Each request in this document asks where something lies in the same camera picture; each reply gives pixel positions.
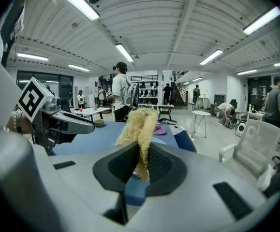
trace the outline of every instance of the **ceiling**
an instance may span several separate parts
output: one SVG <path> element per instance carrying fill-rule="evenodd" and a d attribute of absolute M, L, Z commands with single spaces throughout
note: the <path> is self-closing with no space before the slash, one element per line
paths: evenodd
<path fill-rule="evenodd" d="M 74 64 L 90 76 L 108 74 L 118 61 L 127 63 L 116 43 L 139 56 L 129 68 L 137 71 L 267 71 L 280 61 L 280 18 L 250 36 L 243 32 L 274 7 L 269 0 L 100 0 L 93 22 L 66 0 L 26 0 L 25 6 L 24 30 L 8 65 L 76 73 L 68 68 Z M 216 49 L 224 51 L 216 63 L 200 67 Z M 23 62 L 17 52 L 49 61 Z"/>

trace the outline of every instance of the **white chair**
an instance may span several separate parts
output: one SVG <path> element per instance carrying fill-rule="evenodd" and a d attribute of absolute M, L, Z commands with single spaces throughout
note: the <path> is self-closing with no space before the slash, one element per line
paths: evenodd
<path fill-rule="evenodd" d="M 271 124 L 248 119 L 238 144 L 231 144 L 219 152 L 219 161 L 237 175 L 265 190 L 269 185 L 273 168 L 269 164 L 280 138 L 280 128 Z M 234 148 L 230 159 L 224 153 Z"/>

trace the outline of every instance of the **man in gray shirt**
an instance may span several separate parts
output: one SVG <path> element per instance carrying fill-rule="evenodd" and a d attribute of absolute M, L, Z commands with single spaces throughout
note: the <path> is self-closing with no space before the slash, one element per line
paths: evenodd
<path fill-rule="evenodd" d="M 280 128 L 280 77 L 273 79 L 273 89 L 267 97 L 265 122 Z"/>

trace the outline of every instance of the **window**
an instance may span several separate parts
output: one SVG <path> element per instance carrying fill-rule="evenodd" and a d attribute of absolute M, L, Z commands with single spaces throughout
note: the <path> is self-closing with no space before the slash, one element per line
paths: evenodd
<path fill-rule="evenodd" d="M 60 83 L 62 86 L 72 86 L 72 77 L 62 75 L 60 78 Z"/>
<path fill-rule="evenodd" d="M 17 85 L 23 89 L 32 77 L 45 86 L 49 85 L 55 96 L 60 98 L 71 98 L 73 96 L 73 78 L 71 76 L 19 71 L 17 73 Z"/>

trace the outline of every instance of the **pink cloth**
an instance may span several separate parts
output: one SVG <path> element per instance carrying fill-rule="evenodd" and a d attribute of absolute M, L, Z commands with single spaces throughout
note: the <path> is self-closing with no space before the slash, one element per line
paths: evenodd
<path fill-rule="evenodd" d="M 166 135 L 167 132 L 165 130 L 165 128 L 163 128 L 160 124 L 156 124 L 155 126 L 155 131 L 154 131 L 154 135 Z"/>

